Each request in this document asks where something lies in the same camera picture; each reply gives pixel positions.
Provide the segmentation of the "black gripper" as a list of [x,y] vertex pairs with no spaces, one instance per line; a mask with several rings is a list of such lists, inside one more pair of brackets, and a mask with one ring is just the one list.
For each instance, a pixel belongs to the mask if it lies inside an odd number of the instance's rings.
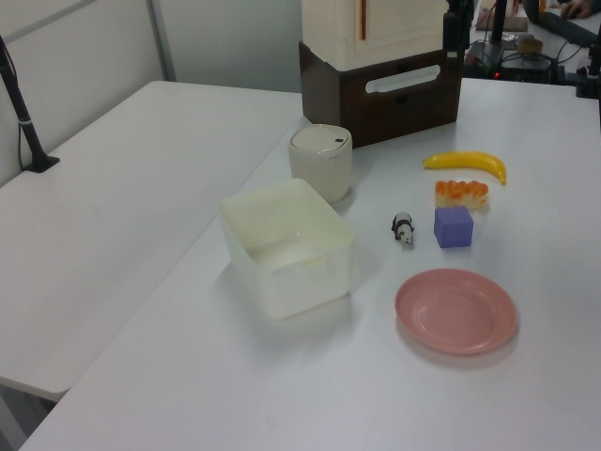
[[443,49],[455,51],[456,29],[464,29],[458,33],[457,49],[467,51],[470,47],[472,0],[447,0],[447,6],[444,14]]

